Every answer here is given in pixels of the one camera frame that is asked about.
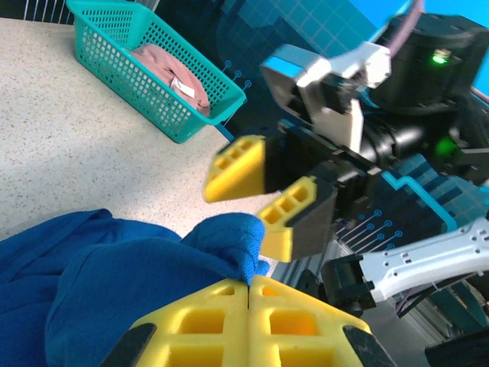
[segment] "white countertop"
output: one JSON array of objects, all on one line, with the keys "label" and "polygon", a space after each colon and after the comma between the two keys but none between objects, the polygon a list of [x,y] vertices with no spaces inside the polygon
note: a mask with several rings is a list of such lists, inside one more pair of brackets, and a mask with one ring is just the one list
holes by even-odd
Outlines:
[{"label": "white countertop", "polygon": [[71,26],[0,19],[0,239],[51,217],[106,208],[185,235],[271,197],[207,204],[226,139],[206,127],[173,143],[74,57]]}]

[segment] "folded pink towel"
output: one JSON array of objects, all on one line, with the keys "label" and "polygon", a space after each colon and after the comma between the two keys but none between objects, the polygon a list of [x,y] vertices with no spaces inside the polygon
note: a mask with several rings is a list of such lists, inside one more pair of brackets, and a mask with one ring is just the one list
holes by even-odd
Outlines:
[{"label": "folded pink towel", "polygon": [[210,104],[206,90],[200,80],[176,57],[155,44],[145,44],[133,50],[131,55],[194,109],[209,117]]}]

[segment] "blue towel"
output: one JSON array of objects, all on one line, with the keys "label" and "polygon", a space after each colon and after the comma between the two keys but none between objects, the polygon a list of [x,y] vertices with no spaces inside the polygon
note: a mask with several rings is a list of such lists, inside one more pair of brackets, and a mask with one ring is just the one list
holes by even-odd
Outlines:
[{"label": "blue towel", "polygon": [[0,365],[99,365],[146,313],[223,278],[266,274],[263,237],[247,214],[206,219],[181,239],[97,210],[0,242]]}]

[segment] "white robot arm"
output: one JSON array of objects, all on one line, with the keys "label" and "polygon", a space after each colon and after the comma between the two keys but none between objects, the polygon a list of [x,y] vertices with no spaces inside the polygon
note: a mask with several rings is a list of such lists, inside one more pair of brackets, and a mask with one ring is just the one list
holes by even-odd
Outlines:
[{"label": "white robot arm", "polygon": [[394,250],[322,266],[325,301],[353,314],[424,284],[489,270],[489,213],[460,229]]},{"label": "white robot arm", "polygon": [[372,281],[375,302],[410,288],[455,276],[489,270],[489,221],[476,219],[455,232],[385,252],[365,254],[360,261]]}]

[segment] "teal plastic basket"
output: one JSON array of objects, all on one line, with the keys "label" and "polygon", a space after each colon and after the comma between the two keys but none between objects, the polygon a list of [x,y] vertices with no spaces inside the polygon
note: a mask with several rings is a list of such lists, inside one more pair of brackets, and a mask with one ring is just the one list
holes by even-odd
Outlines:
[{"label": "teal plastic basket", "polygon": [[[227,120],[245,102],[239,86],[144,5],[68,0],[67,6],[75,17],[76,59],[175,142]],[[199,78],[209,97],[209,117],[130,55],[143,44],[162,47]]]}]

